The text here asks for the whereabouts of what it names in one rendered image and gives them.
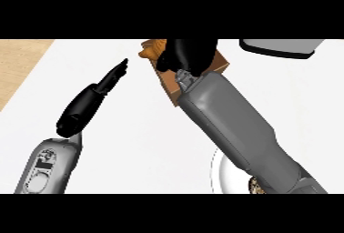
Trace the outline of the golden brown croissant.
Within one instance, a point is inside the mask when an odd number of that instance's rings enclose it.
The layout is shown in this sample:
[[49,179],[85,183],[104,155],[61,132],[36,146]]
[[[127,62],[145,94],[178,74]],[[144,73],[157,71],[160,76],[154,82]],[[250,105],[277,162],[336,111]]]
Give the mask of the golden brown croissant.
[[167,45],[166,39],[151,39],[150,41],[142,43],[144,50],[139,53],[142,58],[148,58],[151,60],[158,60]]

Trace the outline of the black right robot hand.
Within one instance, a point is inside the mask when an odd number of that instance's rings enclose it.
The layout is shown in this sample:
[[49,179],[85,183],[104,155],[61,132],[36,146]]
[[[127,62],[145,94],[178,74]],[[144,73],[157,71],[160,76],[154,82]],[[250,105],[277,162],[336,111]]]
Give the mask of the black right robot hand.
[[200,76],[213,63],[216,51],[216,39],[169,39],[157,60],[157,70],[186,70],[194,76]]

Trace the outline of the brown cardboard box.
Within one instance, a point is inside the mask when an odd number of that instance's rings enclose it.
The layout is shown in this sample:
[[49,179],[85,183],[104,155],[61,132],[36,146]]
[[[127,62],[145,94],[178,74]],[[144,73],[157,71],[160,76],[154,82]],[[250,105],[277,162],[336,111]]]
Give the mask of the brown cardboard box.
[[[223,73],[229,64],[231,63],[226,60],[225,56],[219,53],[219,51],[216,51],[213,64],[207,68],[207,71],[216,71],[219,73]],[[158,76],[164,91],[167,93],[167,96],[172,100],[172,103],[175,106],[178,106],[178,98],[182,95],[182,91],[181,91],[181,86],[178,85],[178,83],[175,81],[176,73],[172,70],[169,70],[167,72],[160,72],[157,70],[157,76]]]

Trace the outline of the speckled brown pastry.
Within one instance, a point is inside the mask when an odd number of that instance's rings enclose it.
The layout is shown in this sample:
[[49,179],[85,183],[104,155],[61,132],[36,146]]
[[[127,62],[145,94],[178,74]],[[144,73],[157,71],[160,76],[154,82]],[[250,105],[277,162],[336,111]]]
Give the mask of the speckled brown pastry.
[[262,186],[259,184],[259,181],[254,177],[249,181],[249,191],[251,194],[263,194],[265,193]]

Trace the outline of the white plate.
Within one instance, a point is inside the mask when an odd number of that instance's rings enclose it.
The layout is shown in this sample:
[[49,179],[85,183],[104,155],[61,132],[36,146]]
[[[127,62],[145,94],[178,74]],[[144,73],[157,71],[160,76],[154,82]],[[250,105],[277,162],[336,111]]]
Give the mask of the white plate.
[[216,150],[212,160],[212,189],[216,194],[249,194],[249,181],[251,175],[241,170],[225,156],[220,149]]

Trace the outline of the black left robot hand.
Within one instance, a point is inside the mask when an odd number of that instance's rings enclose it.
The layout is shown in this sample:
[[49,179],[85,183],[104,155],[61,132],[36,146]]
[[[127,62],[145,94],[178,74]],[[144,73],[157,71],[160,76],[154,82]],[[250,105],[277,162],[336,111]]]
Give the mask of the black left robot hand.
[[61,137],[73,137],[83,131],[98,112],[105,96],[126,73],[127,59],[113,68],[99,83],[91,84],[74,97],[57,122],[57,133]]

